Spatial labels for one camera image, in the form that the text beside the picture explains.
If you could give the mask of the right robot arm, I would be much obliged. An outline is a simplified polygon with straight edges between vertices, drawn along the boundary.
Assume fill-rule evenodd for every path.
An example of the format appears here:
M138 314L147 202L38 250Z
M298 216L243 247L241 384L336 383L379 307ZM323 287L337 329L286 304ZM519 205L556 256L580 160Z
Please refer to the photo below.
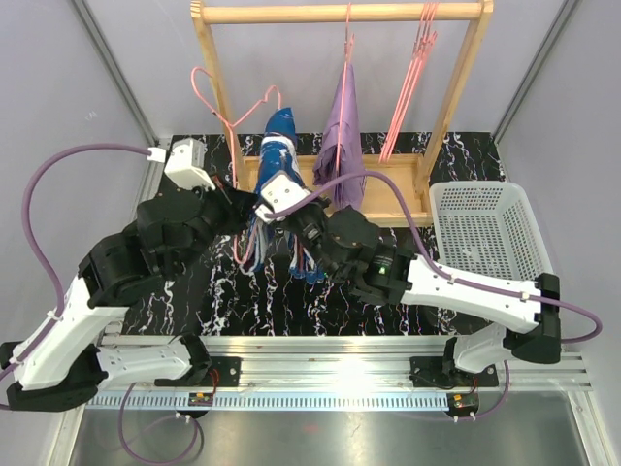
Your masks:
M560 281L553 274L503 281L441 266L383 243L379 227L360 212L345 208L327 216L318 201L280 225L331 281L347 284L365 304L429 306L487 320L485 328L445 344L440 369L449 383L462 384L509 357L535 364L561 358Z

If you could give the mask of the pink wire hanger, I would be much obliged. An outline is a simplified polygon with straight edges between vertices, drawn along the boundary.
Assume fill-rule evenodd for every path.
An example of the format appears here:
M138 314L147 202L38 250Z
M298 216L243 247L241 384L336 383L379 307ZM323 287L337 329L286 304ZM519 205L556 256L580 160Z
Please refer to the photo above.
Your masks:
M205 68L202 68L200 66L195 66L191 72L190 72L190 82L191 82L191 86L192 89L195 93L195 95L199 98L199 100L201 102L203 102L208 109L211 111L211 113L216 116L218 118L218 120L224 125L225 128L225 135L229 137L229 141L233 144L236 145L239 140L238 137L236 135L235 130L237 129L237 127L243 123L252 113L254 113L256 111L256 109L261 106L262 104L267 104L269 102L270 96L272 94L274 94L277 97L277 109L279 110L282 107L282 96L281 93L278 89L278 87L276 85L271 85L269 86L266 91L264 96L257 100L254 105L252 107L250 107L238 120L231 122L229 121L225 116L224 116L224 112L217 110L202 94L202 92L199 90L197 84L196 84L196 74L197 73L202 73L206 76L208 76L209 78L212 77L212 74L207 71ZM232 182L233 182L233 186L235 188L241 188L241 174L242 171L245 168L245 163L244 163L244 156L242 153L241 149L229 149L229 154L230 154L230 158L231 158L231 170L232 170ZM233 257L235 262L238 265L243 265L246 264L249 260L250 254L253 251L254 248L254 242L255 242L255 237L256 237L256 228L255 227L251 227L250 228L250 233L249 233L249 237L248 237L248 241L246 244L246 249L244 251L243 254L240 254L238 252L238 244L240 241L240 235L237 235L234 237L234 247L233 247Z

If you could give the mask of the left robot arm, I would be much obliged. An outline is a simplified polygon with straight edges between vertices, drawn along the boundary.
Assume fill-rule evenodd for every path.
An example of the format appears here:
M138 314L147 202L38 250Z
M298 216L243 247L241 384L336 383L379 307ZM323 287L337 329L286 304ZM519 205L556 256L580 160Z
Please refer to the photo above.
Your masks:
M38 331L1 346L1 366L12 370L7 409L59 413L113 385L199 385L212 359L197 336L167 345L104 349L95 337L112 321L172 282L221 235L241 232L255 193L215 179L213 188L176 188L140 203L136 219L98 242L79 265L64 298Z

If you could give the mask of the blue patterned trousers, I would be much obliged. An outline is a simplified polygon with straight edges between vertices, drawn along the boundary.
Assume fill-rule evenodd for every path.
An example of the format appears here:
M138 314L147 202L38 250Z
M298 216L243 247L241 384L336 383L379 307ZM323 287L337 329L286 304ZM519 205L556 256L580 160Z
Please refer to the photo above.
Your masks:
M297 159L297 135L293 111L284 107L266 123L259 151L259 166L254 192L259 195L259 215L250 222L249 245L241 270L251 274L263 268L277 222L264 217L300 202L310 191L301 176Z

